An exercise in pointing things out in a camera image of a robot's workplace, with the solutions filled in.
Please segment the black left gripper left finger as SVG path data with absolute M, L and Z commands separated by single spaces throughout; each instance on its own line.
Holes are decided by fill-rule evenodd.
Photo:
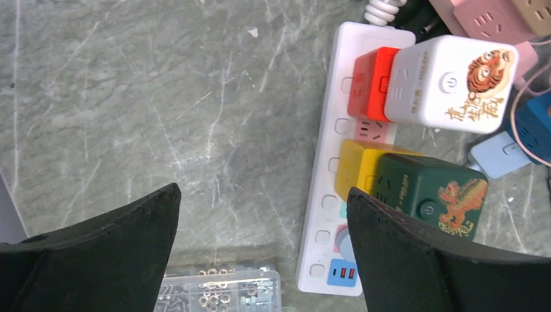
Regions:
M 1 245 L 2 311 L 153 311 L 179 220 L 170 183 L 132 203 Z

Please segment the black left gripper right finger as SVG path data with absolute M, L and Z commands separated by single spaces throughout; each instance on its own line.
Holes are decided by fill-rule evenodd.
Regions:
M 549 311 L 550 259 L 447 234 L 352 188 L 348 229 L 369 311 Z

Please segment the light blue round plug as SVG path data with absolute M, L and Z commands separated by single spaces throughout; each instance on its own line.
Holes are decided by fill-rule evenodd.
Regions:
M 352 241 L 348 226 L 344 226 L 337 231 L 335 237 L 335 246 L 340 256 L 351 263 L 355 262 L 355 254 L 353 251 Z

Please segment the green cube socket lion print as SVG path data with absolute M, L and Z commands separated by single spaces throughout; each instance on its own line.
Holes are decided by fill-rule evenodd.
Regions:
M 405 215 L 471 241 L 488 186 L 483 173 L 466 166 L 386 153 L 377 162 L 371 195 Z

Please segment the white power strip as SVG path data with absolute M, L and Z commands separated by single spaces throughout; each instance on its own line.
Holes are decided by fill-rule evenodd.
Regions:
M 334 184 L 343 140 L 362 138 L 393 144 L 393 123 L 358 120 L 348 112 L 353 66 L 357 57 L 383 46 L 404 48 L 415 43 L 412 32 L 347 21 L 334 35 L 296 281 L 306 293 L 360 296 L 355 263 L 344 260 L 335 246 L 337 231 L 347 226 L 346 203 Z

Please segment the white cube socket tiger print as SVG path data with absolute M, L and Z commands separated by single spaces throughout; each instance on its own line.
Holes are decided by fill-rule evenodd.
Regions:
M 403 48 L 384 115 L 398 124 L 489 134 L 502 124 L 520 55 L 513 45 L 443 35 Z

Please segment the dark blue cube socket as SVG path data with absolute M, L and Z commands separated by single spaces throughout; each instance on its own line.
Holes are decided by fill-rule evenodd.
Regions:
M 520 142 L 540 159 L 550 162 L 550 92 L 534 97 L 515 113 L 515 125 Z M 508 124 L 506 132 L 514 139 Z M 533 164 L 540 162 L 527 155 Z

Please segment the light blue power strip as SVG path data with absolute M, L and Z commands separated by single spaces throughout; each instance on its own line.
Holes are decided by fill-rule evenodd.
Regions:
M 509 133 L 502 131 L 474 145 L 467 153 L 465 166 L 488 179 L 498 179 L 531 163 Z

